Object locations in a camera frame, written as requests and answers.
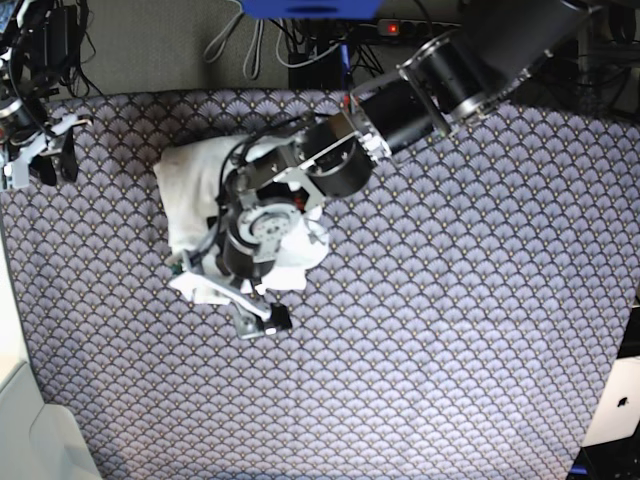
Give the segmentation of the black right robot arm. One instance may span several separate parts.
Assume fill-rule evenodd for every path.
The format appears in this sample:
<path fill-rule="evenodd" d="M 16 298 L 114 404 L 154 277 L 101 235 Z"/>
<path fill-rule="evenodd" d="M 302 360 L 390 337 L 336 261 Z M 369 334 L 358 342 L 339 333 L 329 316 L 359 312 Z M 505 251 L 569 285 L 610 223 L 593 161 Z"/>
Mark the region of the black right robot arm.
<path fill-rule="evenodd" d="M 46 109 L 77 58 L 77 11 L 54 1 L 1 3 L 1 190 L 74 182 L 76 114 Z"/>

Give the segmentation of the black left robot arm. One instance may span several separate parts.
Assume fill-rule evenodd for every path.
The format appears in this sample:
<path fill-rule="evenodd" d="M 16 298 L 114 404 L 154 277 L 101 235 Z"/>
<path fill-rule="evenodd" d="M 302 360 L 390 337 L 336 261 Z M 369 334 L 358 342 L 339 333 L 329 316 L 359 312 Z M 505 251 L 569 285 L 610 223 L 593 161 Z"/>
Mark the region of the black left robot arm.
<path fill-rule="evenodd" d="M 285 306 L 253 302 L 240 286 L 264 280 L 306 213 L 358 192 L 379 162 L 419 139 L 446 137 L 491 111 L 595 9 L 592 1 L 474 1 L 457 29 L 356 87 L 343 112 L 272 127 L 284 144 L 256 159 L 249 153 L 262 133 L 233 146 L 219 177 L 213 242 L 231 278 L 238 335 L 251 339 L 290 328 Z"/>

